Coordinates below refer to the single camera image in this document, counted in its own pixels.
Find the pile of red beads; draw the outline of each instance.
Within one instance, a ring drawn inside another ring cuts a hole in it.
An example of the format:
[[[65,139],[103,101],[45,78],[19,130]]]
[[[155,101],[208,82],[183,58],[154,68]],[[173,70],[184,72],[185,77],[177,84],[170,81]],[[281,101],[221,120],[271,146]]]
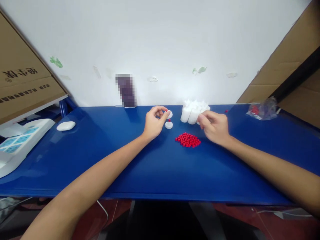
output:
[[[179,137],[176,138],[177,142],[184,147],[197,147],[200,145],[201,141],[194,135],[189,133],[183,133]]]

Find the left hand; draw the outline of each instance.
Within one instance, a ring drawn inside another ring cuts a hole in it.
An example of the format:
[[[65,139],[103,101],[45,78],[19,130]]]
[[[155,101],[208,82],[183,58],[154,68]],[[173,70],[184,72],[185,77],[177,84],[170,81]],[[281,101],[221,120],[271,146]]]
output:
[[[162,127],[170,114],[170,111],[163,112],[166,110],[168,109],[163,106],[155,106],[147,112],[146,124],[142,135],[149,141],[155,139],[160,134]]]

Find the cardboard box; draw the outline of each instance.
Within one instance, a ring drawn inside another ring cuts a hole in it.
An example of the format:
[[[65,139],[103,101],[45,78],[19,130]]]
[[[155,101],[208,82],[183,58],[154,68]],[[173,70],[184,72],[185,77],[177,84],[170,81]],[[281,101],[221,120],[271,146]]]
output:
[[[320,128],[320,69],[283,99],[279,107]]]
[[[320,7],[313,0],[237,103],[268,98],[320,46]]]
[[[0,14],[0,124],[66,93]]]

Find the white cap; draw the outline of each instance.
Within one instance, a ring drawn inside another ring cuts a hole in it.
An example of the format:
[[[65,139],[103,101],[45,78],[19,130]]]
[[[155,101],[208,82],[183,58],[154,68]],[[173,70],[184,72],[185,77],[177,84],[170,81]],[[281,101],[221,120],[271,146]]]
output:
[[[166,122],[165,127],[167,129],[171,129],[173,127],[173,123],[172,122]]]
[[[172,111],[170,111],[170,114],[169,114],[169,116],[168,116],[168,119],[169,118],[172,118]]]

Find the forearm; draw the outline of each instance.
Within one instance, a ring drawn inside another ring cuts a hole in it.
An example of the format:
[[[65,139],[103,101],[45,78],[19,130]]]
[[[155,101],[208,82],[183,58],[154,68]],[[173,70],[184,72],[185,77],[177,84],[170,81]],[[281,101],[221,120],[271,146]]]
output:
[[[68,199],[64,207],[82,215],[148,143],[149,140],[140,136],[85,171],[59,194]]]
[[[81,174],[41,211],[22,239],[69,239],[80,216],[149,142],[140,136]]]
[[[293,201],[320,216],[320,177],[231,137],[226,149],[242,159]]]

